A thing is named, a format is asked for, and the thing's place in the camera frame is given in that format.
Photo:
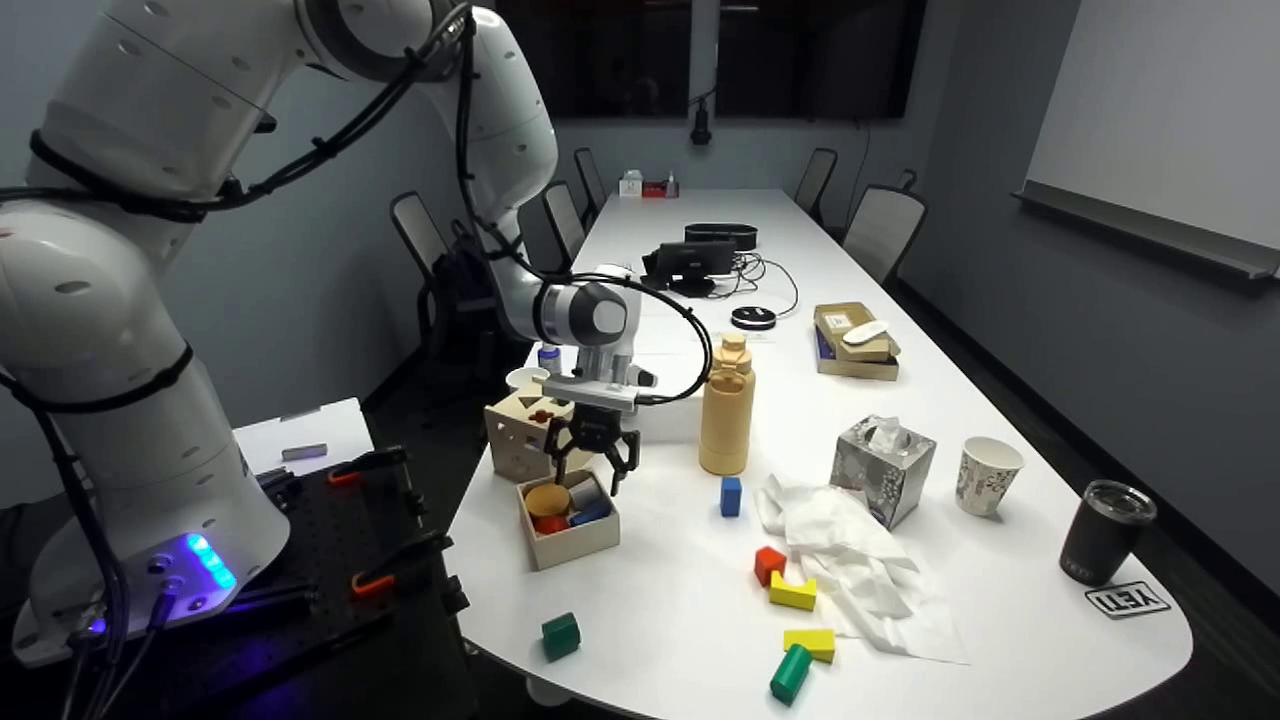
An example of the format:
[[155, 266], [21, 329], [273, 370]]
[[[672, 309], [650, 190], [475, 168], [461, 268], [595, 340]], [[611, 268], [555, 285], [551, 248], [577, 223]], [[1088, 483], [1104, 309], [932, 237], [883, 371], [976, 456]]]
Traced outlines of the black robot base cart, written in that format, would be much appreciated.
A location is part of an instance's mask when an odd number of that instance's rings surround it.
[[409, 456], [273, 481], [283, 557], [229, 614], [167, 621], [110, 720], [475, 720], [480, 702]]

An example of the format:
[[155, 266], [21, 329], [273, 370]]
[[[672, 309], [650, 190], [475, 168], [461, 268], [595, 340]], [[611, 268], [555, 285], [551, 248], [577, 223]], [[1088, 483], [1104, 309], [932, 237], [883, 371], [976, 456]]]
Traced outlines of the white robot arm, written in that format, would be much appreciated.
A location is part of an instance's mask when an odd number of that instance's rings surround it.
[[650, 403], [634, 370], [636, 301], [520, 261], [520, 210], [551, 182], [555, 134], [501, 11], [111, 0], [33, 134], [30, 182], [0, 204], [0, 363], [73, 505], [12, 627], [30, 670], [208, 621], [291, 542], [155, 278], [194, 223], [262, 198], [231, 164], [299, 66], [372, 82], [384, 101], [424, 84], [452, 122], [506, 326], [577, 352], [548, 391], [606, 425]]

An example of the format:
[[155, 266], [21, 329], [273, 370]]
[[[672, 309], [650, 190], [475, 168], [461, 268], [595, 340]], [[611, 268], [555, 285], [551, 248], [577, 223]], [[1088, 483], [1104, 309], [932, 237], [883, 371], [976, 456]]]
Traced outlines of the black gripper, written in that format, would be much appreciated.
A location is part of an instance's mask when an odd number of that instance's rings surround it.
[[606, 453], [611, 464], [611, 497], [639, 464], [639, 437], [622, 428], [622, 418], [607, 410], [581, 403], [567, 420], [551, 420], [545, 437], [545, 453], [551, 464], [551, 481], [561, 483], [567, 472], [571, 448]]

